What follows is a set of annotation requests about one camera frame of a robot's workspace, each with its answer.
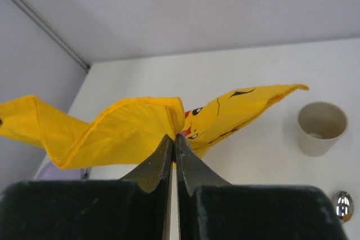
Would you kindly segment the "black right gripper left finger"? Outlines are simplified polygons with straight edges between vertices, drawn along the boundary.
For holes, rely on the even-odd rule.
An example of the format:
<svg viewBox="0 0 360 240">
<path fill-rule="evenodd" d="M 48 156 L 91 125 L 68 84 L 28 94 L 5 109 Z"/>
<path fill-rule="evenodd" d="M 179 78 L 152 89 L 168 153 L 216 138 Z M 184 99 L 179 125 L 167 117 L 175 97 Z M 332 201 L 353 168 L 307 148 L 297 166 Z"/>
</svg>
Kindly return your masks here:
<svg viewBox="0 0 360 240">
<path fill-rule="evenodd" d="M 2 239 L 168 239 L 172 140 L 118 180 L 19 182 L 1 194 Z"/>
</svg>

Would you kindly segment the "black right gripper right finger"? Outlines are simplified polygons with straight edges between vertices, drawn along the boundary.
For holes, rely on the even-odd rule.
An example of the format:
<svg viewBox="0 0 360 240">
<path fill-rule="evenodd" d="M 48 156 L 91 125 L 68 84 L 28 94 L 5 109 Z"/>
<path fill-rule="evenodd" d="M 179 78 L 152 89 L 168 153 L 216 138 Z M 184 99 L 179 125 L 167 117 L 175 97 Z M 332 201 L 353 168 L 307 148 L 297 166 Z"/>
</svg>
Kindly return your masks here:
<svg viewBox="0 0 360 240">
<path fill-rule="evenodd" d="M 328 197 L 307 185 L 234 185 L 195 155 L 174 154 L 180 239 L 346 239 Z"/>
</svg>

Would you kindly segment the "yellow Pikachu cloth placemat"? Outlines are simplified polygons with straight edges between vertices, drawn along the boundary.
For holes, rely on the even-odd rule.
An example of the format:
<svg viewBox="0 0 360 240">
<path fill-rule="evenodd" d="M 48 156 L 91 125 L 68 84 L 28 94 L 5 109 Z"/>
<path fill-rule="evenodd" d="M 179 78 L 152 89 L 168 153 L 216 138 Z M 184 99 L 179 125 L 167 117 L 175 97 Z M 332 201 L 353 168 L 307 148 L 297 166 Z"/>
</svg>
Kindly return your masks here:
<svg viewBox="0 0 360 240">
<path fill-rule="evenodd" d="M 1 104 L 1 136 L 43 148 L 60 169 L 139 164 L 164 136 L 184 135 L 203 157 L 208 149 L 250 124 L 304 84 L 235 89 L 206 106 L 185 111 L 178 97 L 138 97 L 115 102 L 90 123 L 36 96 Z"/>
</svg>

